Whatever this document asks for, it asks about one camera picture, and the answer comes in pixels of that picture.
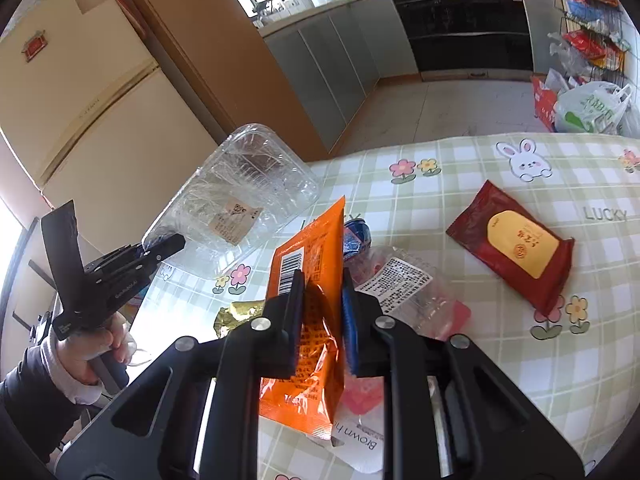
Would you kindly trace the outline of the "dark left sleeve forearm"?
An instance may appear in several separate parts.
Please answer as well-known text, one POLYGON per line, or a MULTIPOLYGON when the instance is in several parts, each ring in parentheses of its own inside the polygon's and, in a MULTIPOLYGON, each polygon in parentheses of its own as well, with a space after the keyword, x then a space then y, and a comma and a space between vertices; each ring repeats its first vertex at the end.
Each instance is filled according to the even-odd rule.
POLYGON ((103 382, 81 384, 68 374, 51 334, 25 351, 20 364, 1 382, 3 458, 21 443, 43 463, 73 427, 85 405, 99 400, 103 382))

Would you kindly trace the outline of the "person's left hand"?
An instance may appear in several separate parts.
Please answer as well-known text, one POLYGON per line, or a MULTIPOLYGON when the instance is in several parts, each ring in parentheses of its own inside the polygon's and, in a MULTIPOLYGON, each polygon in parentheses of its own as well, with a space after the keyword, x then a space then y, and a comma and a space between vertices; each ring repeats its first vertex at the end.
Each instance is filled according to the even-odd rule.
POLYGON ((126 318, 116 312, 104 326, 94 332, 77 333, 58 341, 55 349, 62 367, 70 376, 81 384, 94 386, 99 376, 90 365, 93 359, 111 351, 117 362, 127 365, 137 346, 130 336, 126 318))

